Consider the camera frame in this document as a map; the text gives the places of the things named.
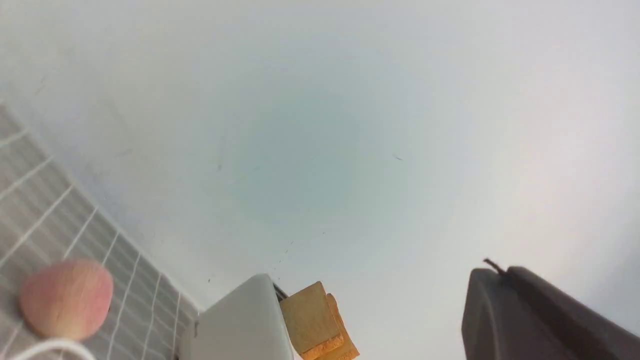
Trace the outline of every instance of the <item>gray tiled wall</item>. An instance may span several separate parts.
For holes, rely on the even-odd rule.
[[[0,103],[0,359],[39,339],[17,307],[20,284],[62,259],[113,276],[109,314],[84,344],[102,360],[172,359],[195,308],[107,221]],[[39,359],[75,359],[50,352]]]

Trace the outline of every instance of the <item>white cable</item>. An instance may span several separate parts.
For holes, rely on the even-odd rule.
[[[67,352],[72,352],[78,355],[82,360],[95,360],[95,357],[91,354],[89,349],[80,343],[66,339],[49,339],[41,343],[37,343],[27,350],[17,354],[9,360],[28,360],[30,357],[34,357],[42,352],[60,349]]]

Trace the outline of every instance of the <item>stain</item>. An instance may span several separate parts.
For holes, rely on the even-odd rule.
[[[42,90],[44,90],[44,88],[47,86],[47,84],[45,83],[46,80],[47,80],[47,76],[45,75],[40,80],[40,86],[38,87],[38,89],[33,95],[38,95]]]
[[[237,183],[240,183],[241,181],[245,180],[247,177],[249,177],[252,173],[260,170],[262,167],[260,166],[256,166],[253,169],[251,169],[251,171],[249,171],[247,174],[245,175],[241,175],[240,177],[238,177],[236,180],[233,180],[229,185],[235,185]]]
[[[127,156],[127,155],[131,154],[132,152],[133,152],[133,148],[128,147],[128,148],[124,149],[123,151],[116,152],[115,157],[116,158],[123,158],[124,156]]]
[[[227,127],[220,136],[220,156],[218,158],[218,172],[222,171],[222,164],[225,162],[225,151],[227,150]]]

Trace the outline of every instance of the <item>tile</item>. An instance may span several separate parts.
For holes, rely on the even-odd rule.
[[[14,120],[13,114],[8,107],[0,104],[0,138],[5,139],[22,131],[18,123]]]
[[[31,168],[47,159],[47,156],[40,150],[33,139],[29,136],[23,136],[12,144],[16,152]]]
[[[40,252],[47,254],[51,261],[62,260],[67,251],[67,247],[61,245],[59,241],[47,233],[48,231],[43,230],[42,226],[38,226],[38,228],[29,235],[27,243],[39,249]]]
[[[29,141],[23,136],[0,148],[0,154],[2,154],[6,165],[3,172],[9,180],[18,180],[35,167],[20,153],[20,149],[28,145]]]
[[[126,332],[123,329],[118,329],[113,338],[113,341],[124,348],[124,350],[126,350],[128,353],[133,355],[134,358],[142,359],[146,337],[146,331],[132,335],[130,332]]]
[[[76,229],[79,229],[84,225],[87,221],[91,213],[93,212],[93,208],[84,209],[77,206],[74,201],[74,197],[81,196],[75,188],[72,188],[69,191],[69,194],[65,196],[65,198],[58,205],[58,212],[60,213],[60,217],[66,221],[67,223],[72,222],[76,225]]]
[[[114,343],[111,347],[111,360],[139,360],[139,358],[134,357],[119,344]]]
[[[140,281],[138,279],[138,271],[136,270],[136,275],[129,287],[129,294],[137,297],[138,300],[151,307],[151,304],[153,304],[154,301],[155,289],[149,289],[144,282]]]
[[[159,354],[170,355],[173,353],[173,331],[167,332],[166,329],[153,326],[149,333],[147,348]]]
[[[101,231],[107,238],[113,239],[116,236],[115,228],[109,223],[100,211],[96,212],[93,216],[95,226]]]
[[[51,202],[55,201],[68,188],[68,183],[67,187],[63,187],[63,184],[59,184],[55,177],[51,176],[56,171],[55,165],[50,161],[29,178],[33,187],[37,188],[38,192]]]
[[[182,335],[184,334],[184,332],[186,331],[187,327],[185,325],[182,325],[180,323],[176,324],[175,326],[175,337],[176,337],[176,343],[178,343],[179,338],[182,337]]]
[[[158,319],[160,319],[160,321],[162,321],[163,324],[173,328],[175,323],[175,311],[171,312],[162,306],[155,306],[154,314]]]
[[[116,319],[117,322],[118,317],[122,317],[120,315],[121,309],[122,301],[113,297],[111,298],[111,303],[109,304],[109,311],[107,312],[107,316],[113,316],[113,318]]]
[[[7,357],[10,359],[13,356],[17,355],[19,352],[22,352],[25,348],[30,347],[31,345],[36,343],[36,338],[29,331],[27,331],[24,327],[21,327],[18,335],[13,339],[9,349],[6,353]]]
[[[61,204],[56,206],[51,214],[47,217],[50,224],[55,224],[55,226],[63,231],[68,238],[74,239],[82,229],[84,224],[77,224],[71,219],[69,219],[61,208]]]
[[[167,357],[167,355],[159,354],[153,350],[147,349],[145,352],[145,357],[143,360],[173,360],[172,357]]]
[[[151,321],[151,303],[145,303],[135,296],[127,296],[124,302],[126,310],[140,320]]]
[[[133,273],[124,268],[118,261],[113,258],[113,251],[104,262],[104,266],[109,270],[111,276],[117,281],[120,281],[123,284],[129,285],[129,280]]]
[[[65,192],[69,186],[71,186],[67,177],[65,177],[62,170],[60,170],[60,167],[58,167],[53,161],[46,164],[46,166],[43,167],[37,175],[38,176],[36,178],[42,179],[44,181],[45,188],[47,188],[55,197],[60,196],[60,194]]]
[[[6,219],[20,234],[26,233],[38,220],[38,216],[25,208],[20,197],[15,193],[9,193],[0,200],[0,217]]]
[[[107,318],[104,319],[104,323],[100,326],[100,331],[104,334],[113,334],[113,331],[116,329],[116,324],[118,323],[118,315],[117,314],[108,314]]]
[[[0,284],[0,313],[9,321],[19,323],[21,320],[20,309],[18,308],[18,288],[7,286],[4,279]]]
[[[64,230],[62,225],[56,221],[55,216],[51,216],[54,213],[55,210],[42,221],[40,226],[38,226],[38,230],[43,232],[51,241],[55,241],[63,248],[67,249],[71,246],[75,236],[74,234]]]
[[[131,334],[146,334],[151,321],[140,320],[137,316],[130,315],[126,311],[120,317],[120,326]]]
[[[138,260],[137,272],[142,273],[151,283],[155,284],[158,280],[159,272],[144,257],[140,256]]]
[[[147,292],[153,294],[156,292],[156,285],[158,284],[158,275],[155,279],[150,279],[143,272],[139,271],[140,269],[136,267],[136,276],[134,277],[134,281],[139,284],[142,284]]]
[[[120,281],[113,281],[113,298],[122,302],[124,300],[124,294],[127,292],[127,285]]]
[[[182,326],[187,326],[193,321],[194,318],[190,318],[183,310],[178,310],[178,324]]]
[[[7,344],[17,324],[0,311],[0,349]]]
[[[98,243],[105,249],[110,249],[111,244],[115,240],[115,236],[108,237],[104,233],[102,233],[102,231],[98,230],[95,223],[95,215],[93,217],[94,218],[89,221],[89,224],[87,224],[86,228],[84,229],[85,236],[91,241]]]
[[[105,249],[102,245],[98,245],[97,242],[91,241],[91,239],[85,234],[80,235],[76,245],[82,246],[84,250],[88,251],[94,259],[102,262],[107,256],[109,249]]]
[[[169,282],[166,276],[162,275],[160,277],[160,284],[158,285],[159,291],[162,291],[169,299],[173,300],[174,303],[178,303],[178,292],[175,290],[173,285]]]
[[[84,218],[93,213],[93,205],[87,200],[86,197],[76,188],[69,193],[69,201],[71,206],[80,214],[83,214]]]
[[[89,348],[89,350],[91,350],[94,356],[98,359],[106,359],[107,353],[109,352],[110,336],[111,335],[107,337],[107,335],[98,332],[91,338],[84,340],[83,345]]]
[[[85,247],[79,244],[76,244],[71,248],[71,251],[69,251],[69,254],[67,255],[66,259],[67,260],[80,260],[80,259],[97,260],[93,257],[93,255],[91,255],[89,250],[87,250]]]
[[[11,358],[19,352],[22,352],[25,348],[33,346],[38,341],[40,341],[40,339],[37,336],[35,336],[25,326],[22,326],[22,328],[18,332],[18,335],[11,343],[6,355]],[[29,360],[57,360],[59,356],[59,351],[52,350],[34,357],[30,357]]]
[[[53,202],[57,198],[53,198],[50,195],[47,195],[42,191],[42,189],[37,186],[36,180],[33,176],[26,179],[20,186],[18,186],[14,191],[20,193],[20,196],[27,197],[30,201],[36,206],[41,213],[45,212],[47,209],[51,207]]]
[[[198,310],[191,304],[187,297],[180,297],[180,310],[184,311],[188,317],[194,319],[198,317]]]
[[[159,303],[167,310],[175,311],[178,308],[177,301],[174,301],[169,295],[165,294],[164,291],[161,291],[160,289],[158,289],[158,292],[156,293],[156,303]]]
[[[48,260],[37,254],[33,247],[23,243],[0,267],[0,275],[19,288],[29,275],[48,264]]]
[[[133,266],[138,259],[138,251],[134,249],[127,239],[121,234],[118,235],[113,248],[111,249],[111,255],[123,264],[126,268],[133,271]]]
[[[17,242],[20,236],[0,218],[0,257],[3,257]]]
[[[5,191],[15,181],[15,176],[7,173],[9,168],[7,159],[0,152],[0,191]]]

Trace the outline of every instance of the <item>white object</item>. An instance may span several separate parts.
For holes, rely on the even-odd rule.
[[[253,276],[187,326],[180,360],[209,359],[294,359],[268,275]]]
[[[91,352],[80,343],[66,339],[49,339],[37,343],[9,360],[27,360],[43,352],[60,349],[77,355],[82,360],[95,360]]]

